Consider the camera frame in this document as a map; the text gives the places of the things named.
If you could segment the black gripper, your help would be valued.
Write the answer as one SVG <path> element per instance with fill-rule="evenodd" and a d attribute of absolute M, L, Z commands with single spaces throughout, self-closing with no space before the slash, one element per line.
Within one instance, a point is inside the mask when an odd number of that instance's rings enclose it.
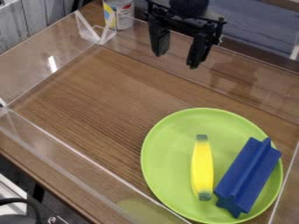
<path fill-rule="evenodd" d="M 195 69 L 207 59 L 211 44 L 223 37 L 226 18 L 211 8 L 211 0 L 146 0 L 149 31 L 153 52 L 157 57 L 170 49 L 171 30 L 182 30 L 194 36 L 187 66 Z"/>

